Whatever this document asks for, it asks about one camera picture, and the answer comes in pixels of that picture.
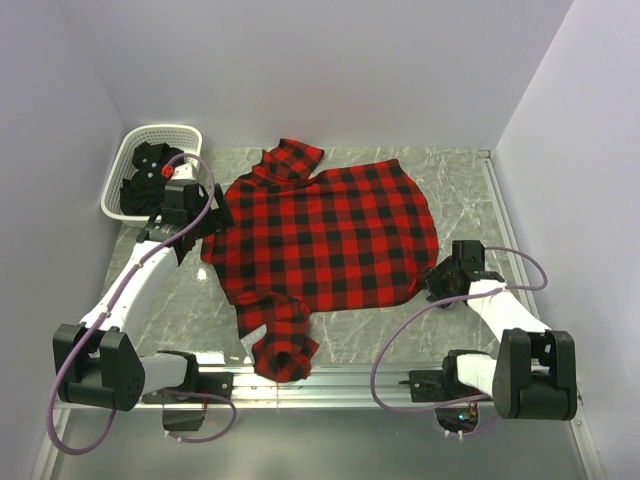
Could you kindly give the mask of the red black plaid shirt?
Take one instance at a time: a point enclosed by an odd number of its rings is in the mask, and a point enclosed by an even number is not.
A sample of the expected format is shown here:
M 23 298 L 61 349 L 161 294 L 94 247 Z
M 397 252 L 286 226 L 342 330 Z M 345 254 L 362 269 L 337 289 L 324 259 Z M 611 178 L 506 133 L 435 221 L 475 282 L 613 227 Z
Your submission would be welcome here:
M 265 151 L 226 192 L 233 225 L 202 242 L 239 335 L 262 332 L 255 372 L 280 383 L 310 374 L 313 313 L 405 303 L 439 253 L 428 201 L 397 159 L 321 170 L 323 156 L 293 139 Z

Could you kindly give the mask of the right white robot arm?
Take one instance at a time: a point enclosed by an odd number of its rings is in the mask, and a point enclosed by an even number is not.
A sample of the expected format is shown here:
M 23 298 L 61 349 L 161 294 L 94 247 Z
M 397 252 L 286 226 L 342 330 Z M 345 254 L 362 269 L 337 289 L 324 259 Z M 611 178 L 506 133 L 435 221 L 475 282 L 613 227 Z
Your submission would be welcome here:
M 552 330 L 515 297 L 514 287 L 479 263 L 447 258 L 427 274 L 428 299 L 442 307 L 463 302 L 499 341 L 497 357 L 451 350 L 440 385 L 451 399 L 473 390 L 489 396 L 504 419 L 569 421 L 578 406 L 573 337 Z

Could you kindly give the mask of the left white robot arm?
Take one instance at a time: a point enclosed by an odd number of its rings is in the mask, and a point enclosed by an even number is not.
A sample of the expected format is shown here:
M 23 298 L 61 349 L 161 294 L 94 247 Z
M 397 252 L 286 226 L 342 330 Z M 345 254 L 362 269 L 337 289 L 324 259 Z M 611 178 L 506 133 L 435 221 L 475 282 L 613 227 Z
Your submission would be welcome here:
M 195 399 L 202 379 L 194 354 L 160 351 L 142 357 L 133 339 L 162 284 L 196 242 L 233 224 L 220 186 L 207 194 L 195 181 L 170 181 L 107 294 L 79 323 L 56 330 L 55 398 L 118 411 L 164 389 L 179 402 Z

